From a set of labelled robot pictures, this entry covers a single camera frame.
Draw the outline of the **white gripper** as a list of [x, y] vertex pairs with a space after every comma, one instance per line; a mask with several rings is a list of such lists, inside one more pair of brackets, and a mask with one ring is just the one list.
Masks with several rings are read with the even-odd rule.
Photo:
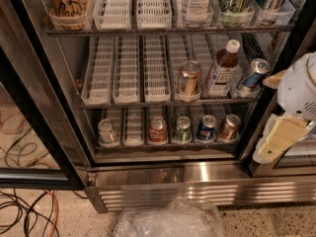
[[263, 84], [277, 89], [278, 104], [294, 115], [271, 115], [257, 143], [258, 160], [275, 160], [305, 135], [306, 120], [316, 120], [316, 52], [304, 54], [285, 71], [265, 78]]

